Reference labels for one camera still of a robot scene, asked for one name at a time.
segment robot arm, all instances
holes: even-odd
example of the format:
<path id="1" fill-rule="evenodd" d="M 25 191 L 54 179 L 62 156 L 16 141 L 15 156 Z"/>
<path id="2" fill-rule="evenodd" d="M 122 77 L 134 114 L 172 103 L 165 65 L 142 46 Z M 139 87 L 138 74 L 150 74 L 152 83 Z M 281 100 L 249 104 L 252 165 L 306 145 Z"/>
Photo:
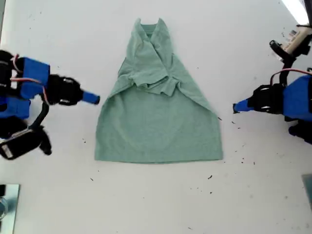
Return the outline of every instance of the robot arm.
<path id="1" fill-rule="evenodd" d="M 17 72 L 12 77 L 12 70 Z M 30 58 L 13 57 L 0 51 L 0 154 L 14 160 L 39 147 L 46 155 L 52 153 L 47 133 L 41 126 L 54 104 L 76 105 L 85 101 L 97 105 L 100 97 L 86 92 L 73 78 L 50 74 L 50 66 Z M 12 88 L 13 81 L 17 87 Z M 27 125 L 31 99 L 40 95 L 42 110 L 36 120 Z"/>
<path id="2" fill-rule="evenodd" d="M 297 25 L 284 44 L 274 40 L 270 42 L 270 47 L 284 63 L 283 69 L 274 74 L 280 73 L 279 83 L 273 83 L 273 75 L 270 84 L 261 85 L 250 98 L 233 104 L 233 111 L 235 114 L 245 111 L 282 114 L 285 121 L 297 120 L 298 124 L 289 128 L 289 133 L 312 144 L 312 69 L 300 71 L 291 68 L 298 56 L 309 53 L 312 40 L 312 1 L 304 2 L 310 24 Z M 301 72 L 305 76 L 288 85 L 287 76 L 290 71 Z"/>

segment white surface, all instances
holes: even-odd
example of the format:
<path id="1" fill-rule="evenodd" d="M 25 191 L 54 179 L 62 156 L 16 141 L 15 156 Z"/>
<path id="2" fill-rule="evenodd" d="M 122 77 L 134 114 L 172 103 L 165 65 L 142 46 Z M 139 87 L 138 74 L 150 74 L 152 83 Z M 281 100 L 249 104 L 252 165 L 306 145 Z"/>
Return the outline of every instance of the white surface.
<path id="1" fill-rule="evenodd" d="M 97 117 L 137 17 L 167 23 L 175 53 L 223 119 L 224 161 L 94 161 Z M 301 175 L 312 172 L 312 146 L 289 135 L 281 116 L 232 114 L 282 67 L 269 42 L 295 25 L 278 0 L 8 0 L 2 48 L 102 97 L 97 107 L 51 108 L 53 155 L 0 160 L 0 182 L 21 184 L 15 234 L 311 233 Z"/>

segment green fabric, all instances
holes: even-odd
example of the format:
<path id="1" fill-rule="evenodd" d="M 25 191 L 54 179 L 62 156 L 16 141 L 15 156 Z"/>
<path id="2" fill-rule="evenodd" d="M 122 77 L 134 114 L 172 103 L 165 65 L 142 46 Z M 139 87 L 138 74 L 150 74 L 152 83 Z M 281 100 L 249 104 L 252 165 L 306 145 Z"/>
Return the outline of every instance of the green fabric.
<path id="1" fill-rule="evenodd" d="M 170 163 L 222 159 L 217 116 L 176 55 L 168 29 L 135 23 L 98 118 L 95 159 Z"/>

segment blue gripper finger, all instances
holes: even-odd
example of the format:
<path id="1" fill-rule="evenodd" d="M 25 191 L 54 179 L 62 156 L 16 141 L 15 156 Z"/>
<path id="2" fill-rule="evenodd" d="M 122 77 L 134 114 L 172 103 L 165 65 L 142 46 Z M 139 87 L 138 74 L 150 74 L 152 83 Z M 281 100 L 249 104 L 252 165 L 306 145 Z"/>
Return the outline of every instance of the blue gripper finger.
<path id="1" fill-rule="evenodd" d="M 248 106 L 248 100 L 240 101 L 233 105 L 234 113 L 239 113 L 241 111 L 252 111 L 254 108 Z"/>
<path id="2" fill-rule="evenodd" d="M 82 101 L 98 105 L 100 101 L 100 96 L 83 91 Z"/>

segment blue robot part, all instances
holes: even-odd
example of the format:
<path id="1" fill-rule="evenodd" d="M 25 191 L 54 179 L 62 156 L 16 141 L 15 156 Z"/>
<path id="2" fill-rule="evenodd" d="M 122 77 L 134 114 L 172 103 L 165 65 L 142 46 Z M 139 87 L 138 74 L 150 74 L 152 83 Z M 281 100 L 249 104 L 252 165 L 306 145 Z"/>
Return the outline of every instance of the blue robot part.
<path id="1" fill-rule="evenodd" d="M 36 95 L 42 94 L 42 86 L 47 86 L 49 75 L 50 66 L 48 64 L 31 58 L 24 58 L 23 78 L 36 79 L 42 85 L 30 81 L 23 82 L 20 90 L 21 97 L 33 99 Z"/>
<path id="2" fill-rule="evenodd" d="M 284 90 L 284 116 L 312 121 L 312 113 L 309 111 L 309 82 L 311 82 L 311 78 L 309 75 L 302 76 Z"/>
<path id="3" fill-rule="evenodd" d="M 82 101 L 91 103 L 91 104 L 99 104 L 100 97 L 98 95 L 83 91 Z"/>
<path id="4" fill-rule="evenodd" d="M 0 105 L 6 104 L 6 97 L 0 97 Z"/>
<path id="5" fill-rule="evenodd" d="M 312 113 L 310 110 L 309 83 L 312 82 L 312 76 L 302 76 L 287 86 L 281 95 L 283 96 L 282 114 L 291 119 L 300 119 L 304 121 L 312 121 Z M 234 104 L 235 113 L 254 110 L 248 98 Z"/>
<path id="6" fill-rule="evenodd" d="M 20 119 L 29 118 L 30 100 L 21 100 L 16 97 L 1 97 L 1 101 L 5 100 L 7 108 L 0 112 L 0 118 L 8 118 L 16 116 Z"/>

